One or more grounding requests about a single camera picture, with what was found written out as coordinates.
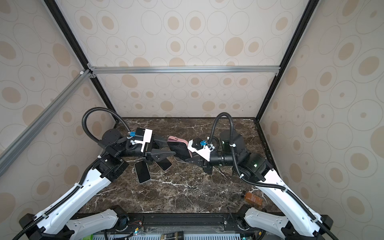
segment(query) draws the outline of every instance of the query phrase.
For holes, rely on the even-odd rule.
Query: patterned wall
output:
[[[279,65],[307,0],[60,0],[93,66]]]
[[[99,74],[122,117],[254,117],[274,73]]]
[[[384,1],[324,1],[261,125],[283,180],[339,239],[382,239]]]
[[[0,154],[82,69],[70,49],[39,0],[0,1]]]
[[[84,112],[95,106],[105,107],[87,80],[0,177],[0,239],[12,239],[21,230],[22,216],[56,201],[100,154],[81,127]],[[98,138],[114,123],[105,112],[92,113],[87,121]]]

